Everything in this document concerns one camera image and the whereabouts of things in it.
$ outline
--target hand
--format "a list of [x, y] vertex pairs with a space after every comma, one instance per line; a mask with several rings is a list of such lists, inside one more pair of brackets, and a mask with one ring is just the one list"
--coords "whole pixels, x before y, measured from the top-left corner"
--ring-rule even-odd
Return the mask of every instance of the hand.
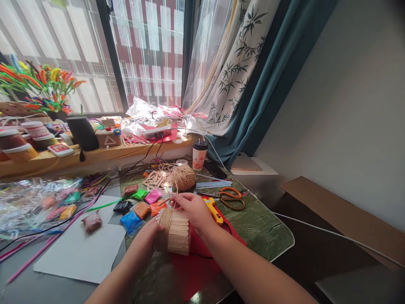
[[123, 259], [125, 263], [129, 263], [128, 266], [133, 266], [135, 271], [139, 271], [143, 265], [148, 265], [152, 258], [157, 233], [164, 229], [163, 225], [156, 222], [156, 217], [147, 222], [128, 248]]
[[170, 200], [172, 201], [172, 206], [176, 202], [183, 207], [199, 237], [218, 227], [201, 196], [193, 193], [179, 193], [173, 195]]

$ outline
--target orange scissors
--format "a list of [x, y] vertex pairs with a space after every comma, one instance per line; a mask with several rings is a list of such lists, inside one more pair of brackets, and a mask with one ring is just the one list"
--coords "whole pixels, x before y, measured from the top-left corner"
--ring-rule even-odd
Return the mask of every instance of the orange scissors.
[[[234, 195], [234, 194], [232, 194], [232, 193], [225, 192], [225, 190], [231, 190], [231, 191], [235, 192], [237, 195]], [[246, 207], [245, 202], [244, 202], [243, 199], [242, 199], [241, 193], [240, 193], [238, 190], [236, 190], [235, 188], [232, 188], [232, 187], [225, 187], [225, 188], [222, 188], [219, 192], [214, 192], [214, 193], [198, 192], [198, 194], [207, 195], [207, 196], [210, 196], [210, 197], [218, 197], [219, 200], [220, 200], [225, 206], [227, 206], [228, 208], [230, 208], [230, 209], [232, 209], [232, 210], [236, 210], [236, 211], [244, 210], [245, 207]], [[227, 203], [228, 201], [239, 201], [239, 202], [242, 203], [242, 206], [240, 206], [240, 207], [235, 207], [235, 206], [229, 205], [229, 204]]]

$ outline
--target yellow glue gun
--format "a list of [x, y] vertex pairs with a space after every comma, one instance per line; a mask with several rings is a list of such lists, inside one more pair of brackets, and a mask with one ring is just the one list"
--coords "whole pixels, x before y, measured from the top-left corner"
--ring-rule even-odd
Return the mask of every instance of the yellow glue gun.
[[219, 215], [218, 211], [214, 208], [215, 201], [213, 198], [203, 198], [207, 204], [208, 210], [210, 210], [212, 216], [214, 217], [218, 226], [221, 226], [224, 223], [224, 219]]

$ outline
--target white paper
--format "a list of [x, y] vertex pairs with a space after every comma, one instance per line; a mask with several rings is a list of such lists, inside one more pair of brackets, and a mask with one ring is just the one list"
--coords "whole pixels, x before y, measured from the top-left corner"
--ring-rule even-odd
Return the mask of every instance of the white paper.
[[[118, 199], [102, 195], [94, 206]], [[126, 234], [124, 227], [108, 224], [114, 206], [100, 209], [103, 224], [91, 235], [86, 235], [81, 222], [91, 212], [80, 216], [34, 264], [34, 271], [100, 284], [111, 272]]]

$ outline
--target window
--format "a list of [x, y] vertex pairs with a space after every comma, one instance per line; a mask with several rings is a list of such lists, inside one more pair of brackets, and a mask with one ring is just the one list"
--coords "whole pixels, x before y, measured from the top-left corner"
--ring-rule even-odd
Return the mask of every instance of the window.
[[73, 113], [125, 112], [134, 97], [180, 106], [185, 0], [113, 0], [111, 40], [100, 3], [1, 0], [0, 52], [86, 80], [71, 95]]
[[181, 106], [184, 3], [185, 0], [114, 2], [114, 42], [129, 105], [138, 97], [156, 106]]

